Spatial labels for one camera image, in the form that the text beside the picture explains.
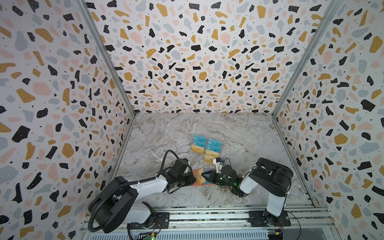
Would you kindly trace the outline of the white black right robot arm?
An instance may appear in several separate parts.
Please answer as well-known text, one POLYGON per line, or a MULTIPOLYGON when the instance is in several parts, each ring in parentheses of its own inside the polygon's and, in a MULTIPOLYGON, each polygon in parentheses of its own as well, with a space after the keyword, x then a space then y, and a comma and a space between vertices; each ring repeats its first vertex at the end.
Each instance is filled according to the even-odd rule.
POLYGON ((216 168, 201 173, 208 182, 221 188, 229 189, 239 198, 248 196, 255 188, 262 187, 268 191, 268 203, 264 211, 250 214, 250 223, 256 227, 290 226, 288 212, 284 210, 287 195, 292 186, 293 171, 277 162, 259 158, 256 165, 244 176, 240 176, 232 168, 232 164, 225 165, 228 158, 214 159, 216 168))

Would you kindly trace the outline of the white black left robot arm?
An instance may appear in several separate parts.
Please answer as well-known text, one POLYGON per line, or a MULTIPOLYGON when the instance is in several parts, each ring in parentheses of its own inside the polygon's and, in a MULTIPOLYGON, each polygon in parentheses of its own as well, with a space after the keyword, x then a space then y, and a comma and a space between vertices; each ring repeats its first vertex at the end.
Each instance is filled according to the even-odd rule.
POLYGON ((102 230, 107 234, 124 220, 149 228, 155 222, 157 213, 142 199, 157 193, 171 194, 195 182, 196 178, 187 159, 177 159, 172 167, 148 179, 129 182, 121 176, 115 177, 90 203, 88 231, 94 233, 102 230))

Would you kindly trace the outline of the orange card holder wallet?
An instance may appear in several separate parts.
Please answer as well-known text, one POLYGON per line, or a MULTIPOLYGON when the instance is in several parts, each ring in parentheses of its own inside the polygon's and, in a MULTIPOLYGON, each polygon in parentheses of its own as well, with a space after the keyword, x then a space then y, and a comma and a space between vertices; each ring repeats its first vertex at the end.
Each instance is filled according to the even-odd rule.
POLYGON ((193 187, 212 186, 213 183, 209 182, 206 178, 210 178, 211 168, 193 169, 193 175, 196 181, 193 183, 193 187))

